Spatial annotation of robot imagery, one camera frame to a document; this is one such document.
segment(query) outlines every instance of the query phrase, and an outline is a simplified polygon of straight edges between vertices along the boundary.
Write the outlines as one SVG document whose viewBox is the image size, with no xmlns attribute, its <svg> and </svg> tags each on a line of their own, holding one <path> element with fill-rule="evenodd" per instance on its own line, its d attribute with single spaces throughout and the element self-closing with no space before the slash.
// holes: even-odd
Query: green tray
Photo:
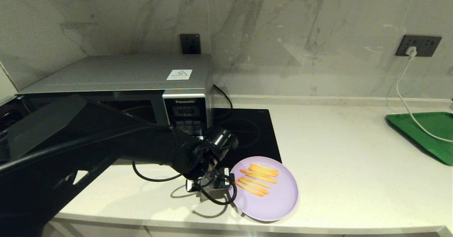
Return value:
<svg viewBox="0 0 453 237">
<path fill-rule="evenodd" d="M 415 113 L 415 119 L 430 133 L 444 139 L 453 139 L 453 114 L 447 112 Z M 453 143 L 437 140 L 427 135 L 409 114 L 393 114 L 385 117 L 387 123 L 423 152 L 441 162 L 453 165 Z"/>
</svg>

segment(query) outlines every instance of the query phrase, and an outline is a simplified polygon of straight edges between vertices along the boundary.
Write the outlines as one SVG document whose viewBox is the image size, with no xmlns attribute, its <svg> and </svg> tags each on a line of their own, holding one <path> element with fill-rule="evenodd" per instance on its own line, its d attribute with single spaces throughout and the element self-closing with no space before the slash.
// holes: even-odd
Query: french fry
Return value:
<svg viewBox="0 0 453 237">
<path fill-rule="evenodd" d="M 256 173 L 262 173 L 262 174 L 267 174 L 267 175 L 270 175 L 272 177 L 277 177 L 279 174 L 278 172 L 274 172 L 274 171 L 267 171 L 263 168 L 260 168 L 260 167 L 257 167 L 257 166 L 250 166 L 249 167 L 249 170 L 251 170 L 252 172 L 256 172 Z"/>
<path fill-rule="evenodd" d="M 249 176 L 249 177 L 254 177 L 256 179 L 261 179 L 261 180 L 264 180 L 264 181 L 267 181 L 267 182 L 271 182 L 271 183 L 277 184 L 277 181 L 275 179 L 271 179 L 270 177 L 263 177 L 261 175 L 250 174 L 250 173 L 246 173 L 246 175 Z"/>
<path fill-rule="evenodd" d="M 269 194 L 269 191 L 267 191 L 266 189 L 258 186 L 257 184 L 254 184 L 254 183 L 252 183 L 250 181 L 246 181 L 243 177 L 239 178 L 239 181 L 244 183 L 244 184 L 246 184 L 246 185 L 248 185 L 248 186 L 253 187 L 256 190 L 259 190 L 260 192 L 262 192 L 264 194 Z"/>
<path fill-rule="evenodd" d="M 259 164 L 256 164 L 256 163 L 252 163 L 252 164 L 250 164 L 250 166 L 260 167 L 260 168 L 262 168 L 262 169 L 265 169 L 265 170 L 271 171 L 271 172 L 279 172 L 279 171 L 276 170 L 276 169 L 268 168 L 268 167 L 265 167 L 265 166 L 262 166 L 262 165 L 259 165 Z"/>
<path fill-rule="evenodd" d="M 246 181 L 250 181 L 250 182 L 253 182 L 255 184 L 258 184 L 260 186 L 263 186 L 263 187 L 267 187 L 267 188 L 270 188 L 270 185 L 268 184 L 264 184 L 256 179 L 249 179 L 248 177 L 241 177 L 241 179 L 245 179 Z"/>
<path fill-rule="evenodd" d="M 245 173 L 245 174 L 256 174 L 256 175 L 263 176 L 263 177 L 269 177 L 269 174 L 264 174 L 264 173 L 259 173 L 259 172 L 252 172 L 252 171 L 249 171 L 249 170 L 246 170 L 246 169 L 241 169 L 241 172 Z"/>
<path fill-rule="evenodd" d="M 242 187 L 243 189 L 246 189 L 247 191 L 251 192 L 252 194 L 264 196 L 264 194 L 262 192 L 259 192 L 258 190 L 255 190 L 242 182 L 239 182 L 239 180 L 236 181 L 236 185 Z"/>
</svg>

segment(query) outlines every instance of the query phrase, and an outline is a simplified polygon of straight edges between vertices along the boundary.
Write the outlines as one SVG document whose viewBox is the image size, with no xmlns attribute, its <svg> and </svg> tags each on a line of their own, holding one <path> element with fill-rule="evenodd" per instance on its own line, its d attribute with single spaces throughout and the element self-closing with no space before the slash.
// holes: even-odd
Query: panasonic logo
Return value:
<svg viewBox="0 0 453 237">
<path fill-rule="evenodd" d="M 195 103 L 194 100 L 176 100 L 176 103 Z"/>
</svg>

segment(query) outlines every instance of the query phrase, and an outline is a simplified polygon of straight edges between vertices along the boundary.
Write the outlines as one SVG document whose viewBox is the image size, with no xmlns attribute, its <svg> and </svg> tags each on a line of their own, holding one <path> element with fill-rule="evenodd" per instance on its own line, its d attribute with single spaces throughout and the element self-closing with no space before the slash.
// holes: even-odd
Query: microwave control panel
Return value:
<svg viewBox="0 0 453 237">
<path fill-rule="evenodd" d="M 170 125 L 189 135 L 203 136 L 207 129 L 205 98 L 166 98 Z"/>
</svg>

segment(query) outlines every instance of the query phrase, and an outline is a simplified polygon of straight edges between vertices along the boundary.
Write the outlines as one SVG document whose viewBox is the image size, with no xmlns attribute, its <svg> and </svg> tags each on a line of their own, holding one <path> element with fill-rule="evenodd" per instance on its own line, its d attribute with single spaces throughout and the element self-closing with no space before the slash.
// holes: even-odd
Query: purple plate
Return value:
<svg viewBox="0 0 453 237">
<path fill-rule="evenodd" d="M 247 177 L 240 170 L 249 169 L 251 163 L 277 169 L 280 174 L 278 177 L 273 177 L 277 181 L 277 184 L 258 179 L 270 185 L 270 189 L 268 189 L 269 194 L 262 197 L 252 194 L 238 186 L 236 200 L 234 200 L 236 207 L 247 216 L 259 221 L 277 221 L 288 216 L 296 208 L 297 201 L 299 200 L 299 189 L 291 172 L 283 164 L 274 159 L 253 156 L 243 159 L 231 169 L 231 173 L 234 173 L 236 180 L 240 177 Z M 229 192 L 231 197 L 233 195 L 232 187 L 230 187 Z"/>
</svg>

